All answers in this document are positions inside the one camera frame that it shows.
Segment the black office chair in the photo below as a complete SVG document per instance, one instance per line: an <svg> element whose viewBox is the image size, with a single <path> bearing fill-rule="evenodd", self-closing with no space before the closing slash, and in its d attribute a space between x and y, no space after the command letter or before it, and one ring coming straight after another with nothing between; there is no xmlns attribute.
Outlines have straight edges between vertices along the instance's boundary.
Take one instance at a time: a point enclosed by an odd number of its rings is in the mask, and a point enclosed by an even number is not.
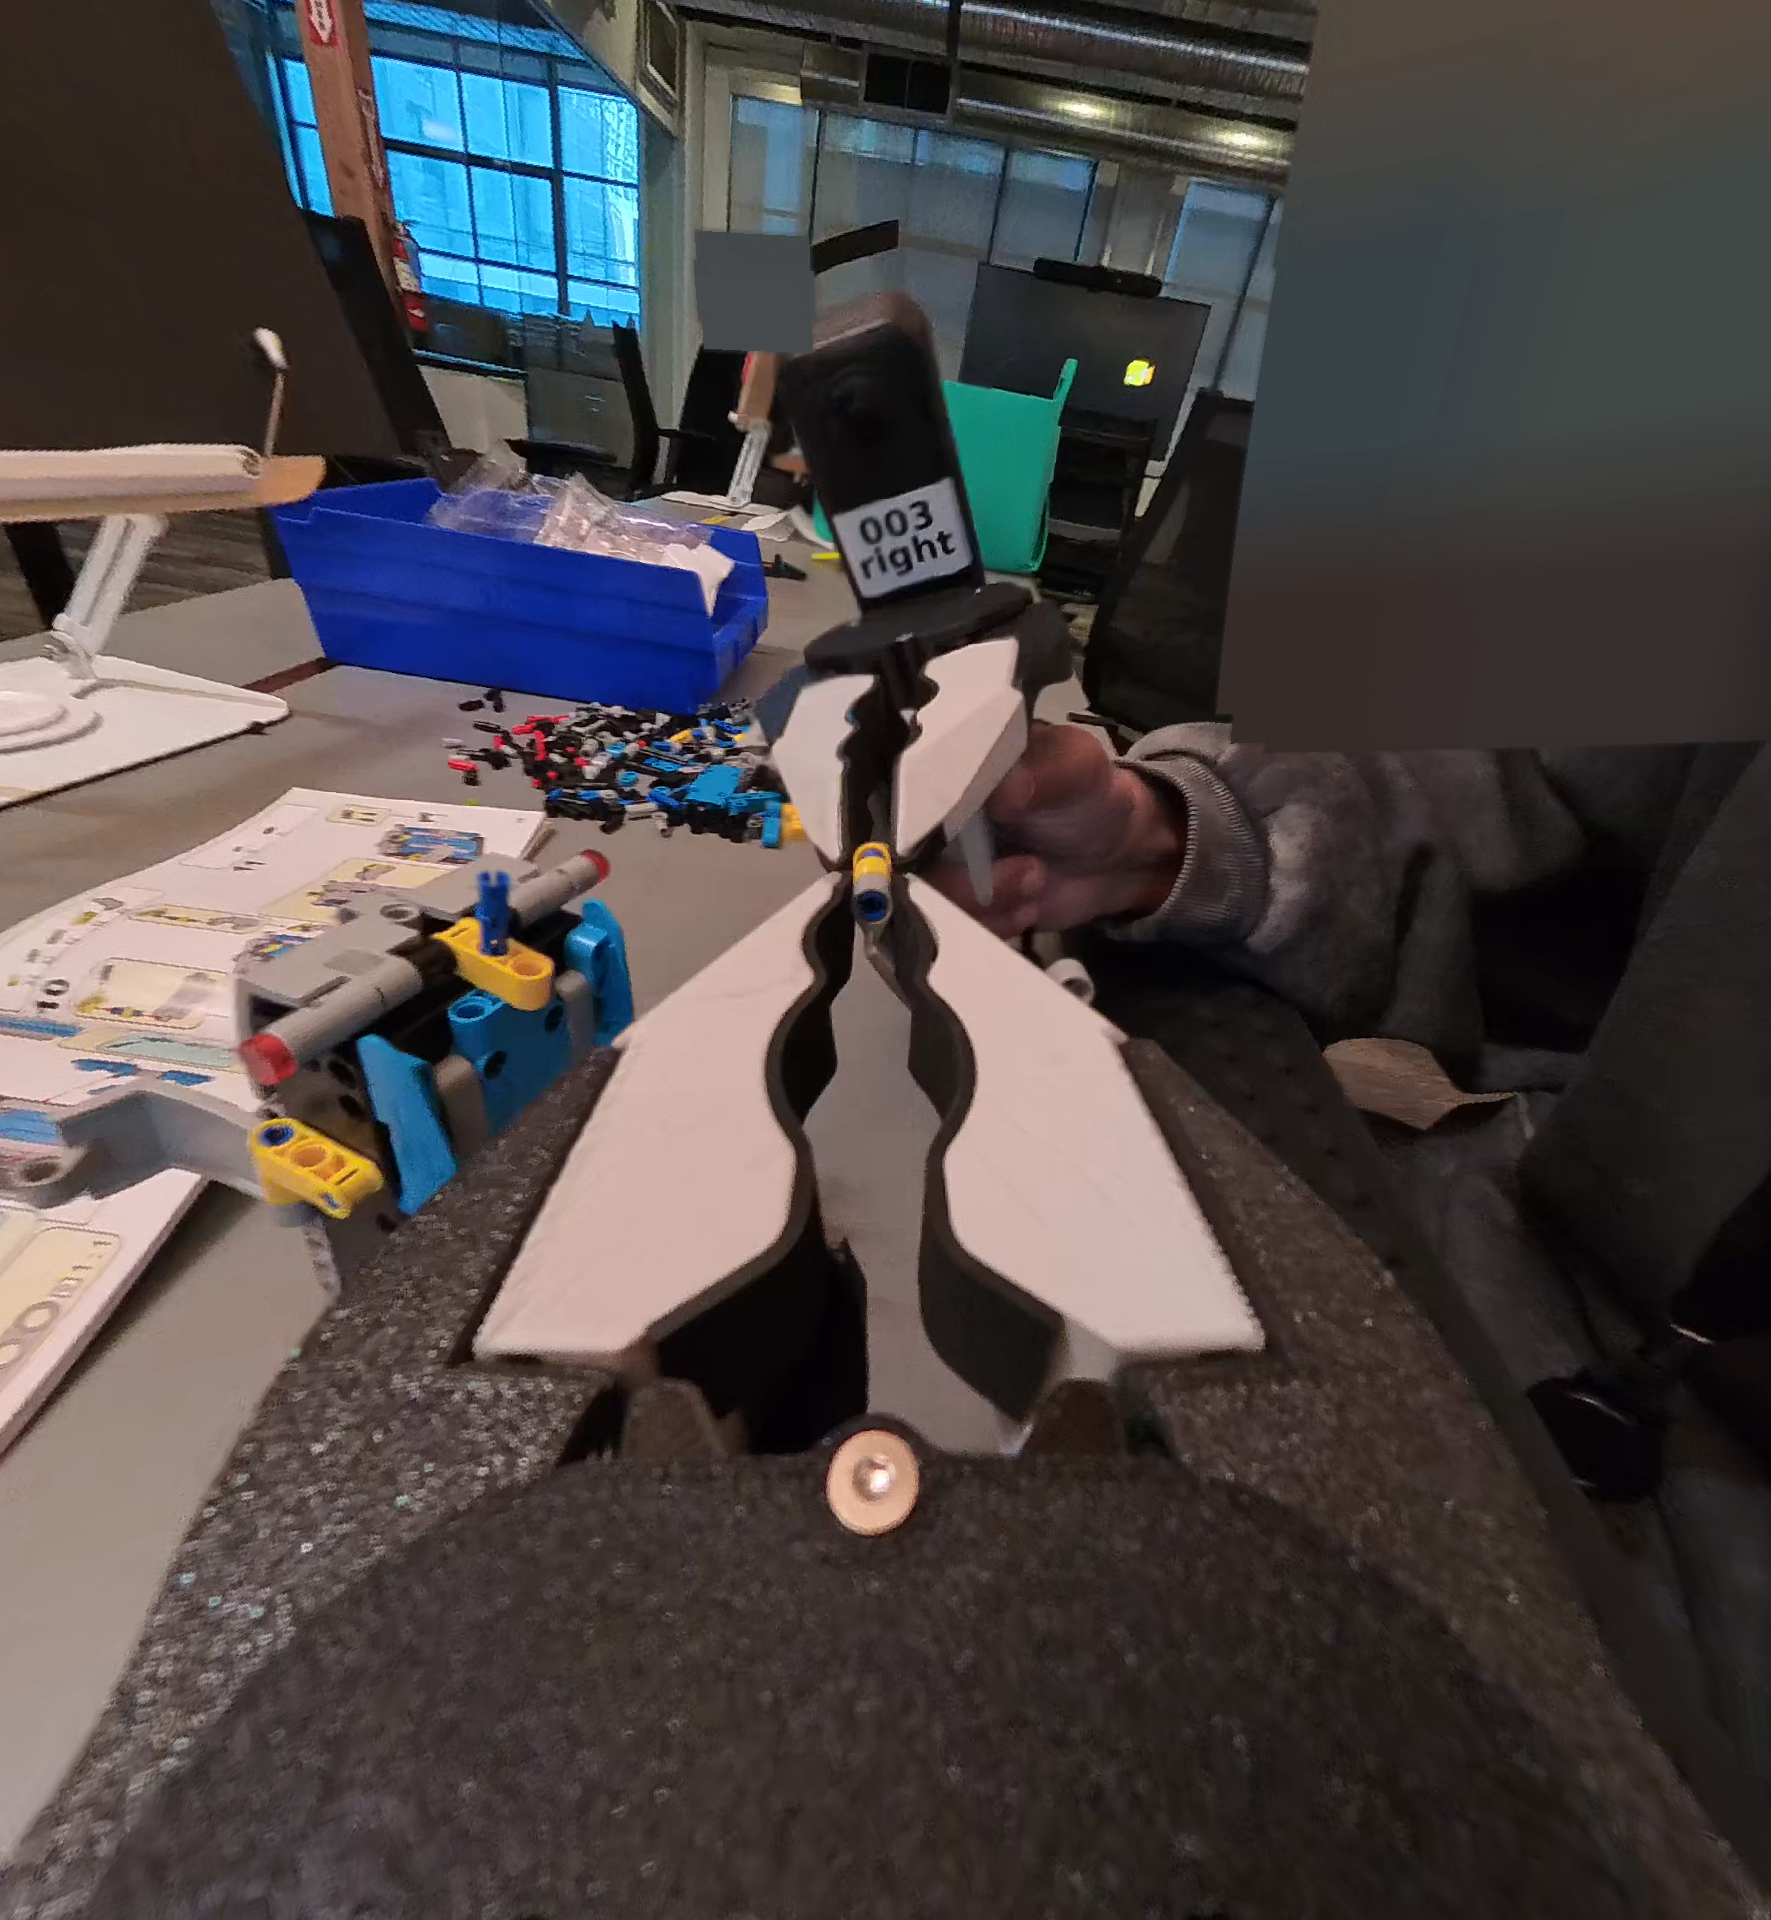
<svg viewBox="0 0 1771 1920"><path fill-rule="evenodd" d="M510 452L536 476L582 476L612 498L726 497L744 434L732 422L744 356L700 349L674 417L662 417L638 328L560 322L528 350L526 432Z"/></svg>
<svg viewBox="0 0 1771 1920"><path fill-rule="evenodd" d="M1253 404L1204 392L1126 536L1086 647L1090 712L1118 736L1214 722Z"/></svg>

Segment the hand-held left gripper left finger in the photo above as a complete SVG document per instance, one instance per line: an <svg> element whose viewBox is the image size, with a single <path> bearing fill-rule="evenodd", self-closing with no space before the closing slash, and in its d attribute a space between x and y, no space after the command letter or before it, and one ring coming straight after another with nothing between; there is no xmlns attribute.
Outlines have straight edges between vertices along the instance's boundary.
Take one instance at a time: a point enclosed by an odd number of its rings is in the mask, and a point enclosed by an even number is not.
<svg viewBox="0 0 1771 1920"><path fill-rule="evenodd" d="M804 1130L832 1081L848 887L816 878L636 1021L474 1337L642 1388L682 1380L798 1453L868 1406L864 1279Z"/></svg>

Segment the clear plastic bags in bin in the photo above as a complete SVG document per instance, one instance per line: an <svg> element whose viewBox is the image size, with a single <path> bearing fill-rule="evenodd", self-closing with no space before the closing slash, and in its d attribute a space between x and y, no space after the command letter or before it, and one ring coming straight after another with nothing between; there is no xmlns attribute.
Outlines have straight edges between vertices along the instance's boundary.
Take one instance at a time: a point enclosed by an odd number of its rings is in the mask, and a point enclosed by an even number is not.
<svg viewBox="0 0 1771 1920"><path fill-rule="evenodd" d="M424 525L502 539L586 558L650 565L690 573L718 591L734 560L704 526L622 503L586 478L532 475L518 461L486 459L440 492Z"/></svg>

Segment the blue storage bin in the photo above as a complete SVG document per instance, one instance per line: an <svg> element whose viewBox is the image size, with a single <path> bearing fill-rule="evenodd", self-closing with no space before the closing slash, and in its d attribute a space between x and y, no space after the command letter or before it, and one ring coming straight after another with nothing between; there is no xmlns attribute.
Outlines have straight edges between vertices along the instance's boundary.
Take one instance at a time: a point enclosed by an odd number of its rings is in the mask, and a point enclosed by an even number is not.
<svg viewBox="0 0 1771 1920"><path fill-rule="evenodd" d="M708 530L732 565L706 604L686 570L450 530L432 480L276 506L276 539L340 666L566 702L694 712L770 618L754 534Z"/></svg>

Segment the teal green panel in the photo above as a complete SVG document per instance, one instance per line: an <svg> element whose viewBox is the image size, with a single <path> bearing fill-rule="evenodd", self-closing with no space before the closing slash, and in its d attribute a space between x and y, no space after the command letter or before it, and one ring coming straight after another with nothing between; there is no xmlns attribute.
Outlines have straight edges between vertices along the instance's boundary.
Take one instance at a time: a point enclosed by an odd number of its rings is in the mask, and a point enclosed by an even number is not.
<svg viewBox="0 0 1771 1920"><path fill-rule="evenodd" d="M1034 579L1048 545L1048 497L1080 365L1066 358L1050 396L946 381L946 414L984 565Z"/></svg>

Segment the pile of building pieces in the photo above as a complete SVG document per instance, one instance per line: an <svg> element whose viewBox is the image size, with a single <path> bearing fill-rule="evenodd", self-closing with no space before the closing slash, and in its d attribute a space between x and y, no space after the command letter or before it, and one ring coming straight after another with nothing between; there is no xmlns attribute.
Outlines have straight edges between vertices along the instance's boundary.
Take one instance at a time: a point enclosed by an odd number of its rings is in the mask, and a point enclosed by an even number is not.
<svg viewBox="0 0 1771 1920"><path fill-rule="evenodd" d="M604 837L650 826L664 839L688 833L764 850L804 842L748 701L686 712L584 701L516 715L490 687L460 712L466 733L444 739L446 767L474 788L486 775L522 781L554 822Z"/></svg>

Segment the black monitor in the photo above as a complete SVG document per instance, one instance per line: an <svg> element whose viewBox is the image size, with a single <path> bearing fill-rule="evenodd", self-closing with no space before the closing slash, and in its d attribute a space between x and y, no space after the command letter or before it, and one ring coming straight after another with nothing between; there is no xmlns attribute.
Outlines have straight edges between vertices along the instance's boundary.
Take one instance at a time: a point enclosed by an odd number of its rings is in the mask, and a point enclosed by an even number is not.
<svg viewBox="0 0 1771 1920"><path fill-rule="evenodd" d="M1160 459L1186 409L1212 308L982 263L960 372L970 387L1052 398L1070 413L1150 427Z"/></svg>

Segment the person's right hand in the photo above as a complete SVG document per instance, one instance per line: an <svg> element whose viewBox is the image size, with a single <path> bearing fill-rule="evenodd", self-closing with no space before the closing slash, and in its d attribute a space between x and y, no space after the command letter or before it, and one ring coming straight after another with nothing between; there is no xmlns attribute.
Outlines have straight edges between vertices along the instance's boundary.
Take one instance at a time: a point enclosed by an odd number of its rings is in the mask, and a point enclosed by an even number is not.
<svg viewBox="0 0 1771 1920"><path fill-rule="evenodd" d="M1034 722L988 801L994 865L964 909L1006 941L1136 922L1174 893L1186 810L1160 781L1072 725Z"/></svg>

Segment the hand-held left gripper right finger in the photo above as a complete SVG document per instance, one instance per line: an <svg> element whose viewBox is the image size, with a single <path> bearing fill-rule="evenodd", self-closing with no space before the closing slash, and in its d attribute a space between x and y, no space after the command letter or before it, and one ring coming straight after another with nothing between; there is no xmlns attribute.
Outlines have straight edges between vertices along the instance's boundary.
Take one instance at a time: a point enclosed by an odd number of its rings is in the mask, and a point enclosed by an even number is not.
<svg viewBox="0 0 1771 1920"><path fill-rule="evenodd" d="M1028 1429L1062 1380L1259 1354L1265 1331L1110 1021L922 878L894 985L938 1128L918 1299L938 1358Z"/></svg>

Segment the dark partition panel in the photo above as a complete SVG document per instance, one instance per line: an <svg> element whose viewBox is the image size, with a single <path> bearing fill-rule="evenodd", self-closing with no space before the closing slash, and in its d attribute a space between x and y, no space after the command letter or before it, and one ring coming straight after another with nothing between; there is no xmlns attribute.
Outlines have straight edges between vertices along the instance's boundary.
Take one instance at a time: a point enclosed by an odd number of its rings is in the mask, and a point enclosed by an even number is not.
<svg viewBox="0 0 1771 1920"><path fill-rule="evenodd" d="M0 451L400 439L204 2L0 2Z"/></svg>

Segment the wooden post with red label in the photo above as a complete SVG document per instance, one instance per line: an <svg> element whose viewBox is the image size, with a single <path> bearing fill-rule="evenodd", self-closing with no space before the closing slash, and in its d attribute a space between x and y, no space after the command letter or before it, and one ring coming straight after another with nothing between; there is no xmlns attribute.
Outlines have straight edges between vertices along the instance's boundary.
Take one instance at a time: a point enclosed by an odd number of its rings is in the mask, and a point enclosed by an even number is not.
<svg viewBox="0 0 1771 1920"><path fill-rule="evenodd" d="M408 339L418 342L424 298L404 305L392 276L388 219L398 214L378 113L366 7L296 2L294 15L314 92L332 210L368 230Z"/></svg>

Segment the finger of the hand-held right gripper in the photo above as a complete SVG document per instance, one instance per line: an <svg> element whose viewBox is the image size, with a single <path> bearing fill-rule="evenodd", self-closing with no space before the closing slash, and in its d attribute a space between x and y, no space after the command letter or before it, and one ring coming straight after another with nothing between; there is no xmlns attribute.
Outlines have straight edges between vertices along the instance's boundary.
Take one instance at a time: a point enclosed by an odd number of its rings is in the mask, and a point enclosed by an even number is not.
<svg viewBox="0 0 1771 1920"><path fill-rule="evenodd" d="M826 869L850 871L884 814L880 676L794 676L770 698L770 765Z"/></svg>
<svg viewBox="0 0 1771 1920"><path fill-rule="evenodd" d="M926 665L930 694L884 781L898 866L958 840L1018 765L1032 727L1020 663L1016 637L988 637Z"/></svg>

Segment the building instruction booklet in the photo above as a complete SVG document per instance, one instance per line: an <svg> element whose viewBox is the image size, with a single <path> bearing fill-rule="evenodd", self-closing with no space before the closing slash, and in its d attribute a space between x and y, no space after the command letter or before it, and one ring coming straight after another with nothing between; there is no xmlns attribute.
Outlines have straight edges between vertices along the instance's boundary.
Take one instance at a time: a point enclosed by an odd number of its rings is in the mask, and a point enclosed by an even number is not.
<svg viewBox="0 0 1771 1920"><path fill-rule="evenodd" d="M10 1173L58 1140L54 1114L142 1077L264 1116L236 1055L234 970L274 914L402 822L536 865L538 813L296 788L230 834L62 903L0 936L0 1458L36 1420L206 1188L166 1170L108 1198L34 1210Z"/></svg>

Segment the blue and black brick model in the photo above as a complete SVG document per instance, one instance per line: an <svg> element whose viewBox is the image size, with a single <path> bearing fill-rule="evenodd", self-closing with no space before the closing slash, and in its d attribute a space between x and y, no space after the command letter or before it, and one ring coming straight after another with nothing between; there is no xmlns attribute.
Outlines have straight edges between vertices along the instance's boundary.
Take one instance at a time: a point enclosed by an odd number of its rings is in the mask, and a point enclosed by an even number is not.
<svg viewBox="0 0 1771 1920"><path fill-rule="evenodd" d="M542 866L402 822L286 900L234 970L264 1196L336 1224L414 1217L616 1042L634 996L608 876L598 850Z"/></svg>

